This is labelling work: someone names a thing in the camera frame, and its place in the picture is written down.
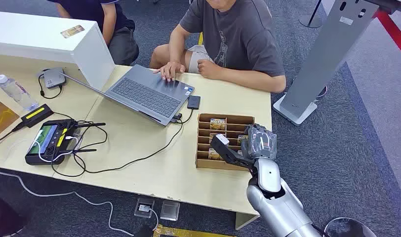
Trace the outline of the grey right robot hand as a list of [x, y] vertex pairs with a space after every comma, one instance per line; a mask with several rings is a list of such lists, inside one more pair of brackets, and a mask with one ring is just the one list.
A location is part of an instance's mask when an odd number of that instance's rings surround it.
[[246, 126], [244, 134], [247, 135], [247, 138], [241, 139], [241, 151], [244, 158], [254, 160], [264, 157], [272, 161], [276, 160], [276, 134], [257, 123]]

